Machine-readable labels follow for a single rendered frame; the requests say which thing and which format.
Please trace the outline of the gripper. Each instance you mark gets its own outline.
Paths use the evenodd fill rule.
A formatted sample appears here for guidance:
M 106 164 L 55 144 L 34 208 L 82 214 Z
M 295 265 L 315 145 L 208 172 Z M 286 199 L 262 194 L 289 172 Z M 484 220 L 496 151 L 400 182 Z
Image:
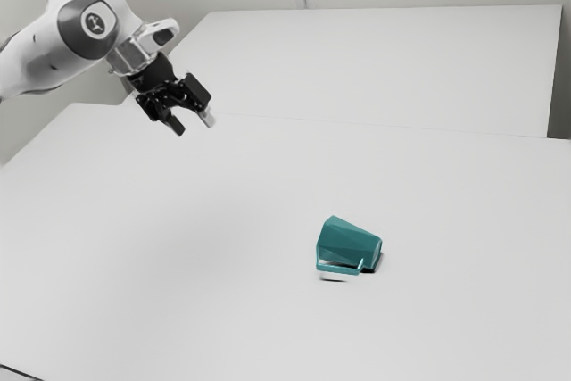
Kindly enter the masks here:
M 148 118 L 161 122 L 177 136 L 182 136 L 186 131 L 172 113 L 172 108 L 178 103 L 194 112 L 207 128 L 212 128 L 216 123 L 210 111 L 209 91 L 192 73 L 187 73 L 179 80 L 165 54 L 158 54 L 146 68 L 129 75 L 128 83 L 136 90 L 137 104 Z

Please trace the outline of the teal faceted mug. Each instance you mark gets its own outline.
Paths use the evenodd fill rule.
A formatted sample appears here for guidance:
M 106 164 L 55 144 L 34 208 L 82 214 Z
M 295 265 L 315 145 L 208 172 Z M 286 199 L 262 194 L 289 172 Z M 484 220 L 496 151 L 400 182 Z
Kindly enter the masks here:
M 316 270 L 358 276 L 374 273 L 383 240 L 335 215 L 323 224 L 316 243 Z

